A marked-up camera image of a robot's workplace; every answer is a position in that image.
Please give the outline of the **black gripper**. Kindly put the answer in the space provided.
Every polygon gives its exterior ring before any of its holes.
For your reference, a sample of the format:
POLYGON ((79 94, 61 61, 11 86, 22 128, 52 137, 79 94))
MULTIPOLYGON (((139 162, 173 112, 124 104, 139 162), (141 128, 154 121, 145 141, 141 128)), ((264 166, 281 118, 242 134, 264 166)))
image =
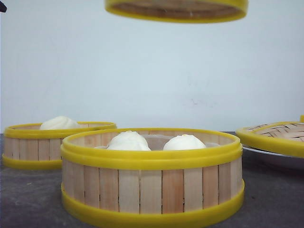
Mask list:
POLYGON ((7 6, 0 1, 0 12, 6 12, 7 11, 7 6))

